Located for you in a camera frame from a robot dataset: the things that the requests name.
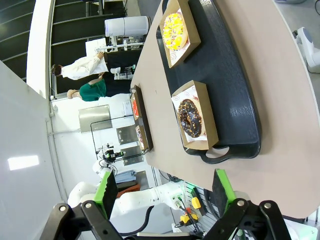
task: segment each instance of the black pants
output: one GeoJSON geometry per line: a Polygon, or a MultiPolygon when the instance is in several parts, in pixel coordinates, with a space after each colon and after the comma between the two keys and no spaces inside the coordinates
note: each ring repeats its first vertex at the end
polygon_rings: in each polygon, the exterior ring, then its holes
{"type": "Polygon", "coordinates": [[[129,79],[121,79],[121,80],[114,80],[114,79],[104,79],[107,97],[112,97],[117,94],[129,94],[130,93],[130,84],[131,80],[129,79]]]}
{"type": "Polygon", "coordinates": [[[104,56],[106,67],[110,69],[131,67],[138,63],[141,50],[113,51],[104,56]]]}

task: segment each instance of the fluorescent light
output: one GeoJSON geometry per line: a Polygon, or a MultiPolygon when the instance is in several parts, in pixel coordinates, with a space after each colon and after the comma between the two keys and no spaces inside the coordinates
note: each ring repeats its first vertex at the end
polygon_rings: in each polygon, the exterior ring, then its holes
{"type": "Polygon", "coordinates": [[[39,158],[37,155],[10,157],[8,163],[10,171],[12,171],[39,165],[39,158]]]}

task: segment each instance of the green shirt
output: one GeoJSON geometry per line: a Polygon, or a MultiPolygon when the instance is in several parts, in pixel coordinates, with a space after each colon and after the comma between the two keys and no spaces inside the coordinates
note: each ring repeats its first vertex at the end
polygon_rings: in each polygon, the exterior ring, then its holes
{"type": "Polygon", "coordinates": [[[106,91],[106,84],[103,79],[92,85],[86,83],[79,89],[82,100],[86,102],[97,101],[100,97],[105,97],[106,91]]]}

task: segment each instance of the table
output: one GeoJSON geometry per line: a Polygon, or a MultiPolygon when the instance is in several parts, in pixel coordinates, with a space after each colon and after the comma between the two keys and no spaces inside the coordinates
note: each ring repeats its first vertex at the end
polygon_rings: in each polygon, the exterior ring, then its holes
{"type": "Polygon", "coordinates": [[[320,204],[320,117],[301,55],[272,0],[214,2],[253,91],[262,125],[261,152],[253,159],[216,165],[185,153],[155,37],[162,17],[160,5],[131,83],[141,87],[154,145],[146,160],[208,190],[214,169],[225,169],[233,189],[246,192],[253,203],[273,200],[283,215],[305,218],[320,204]]]}

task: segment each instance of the yellow frosted donut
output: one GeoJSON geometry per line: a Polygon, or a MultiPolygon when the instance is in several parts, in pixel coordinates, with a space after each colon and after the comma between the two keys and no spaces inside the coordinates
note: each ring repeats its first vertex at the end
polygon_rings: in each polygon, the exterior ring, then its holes
{"type": "Polygon", "coordinates": [[[188,40],[188,32],[183,18],[178,13],[165,18],[163,26],[163,42],[168,49],[179,50],[188,40]]]}

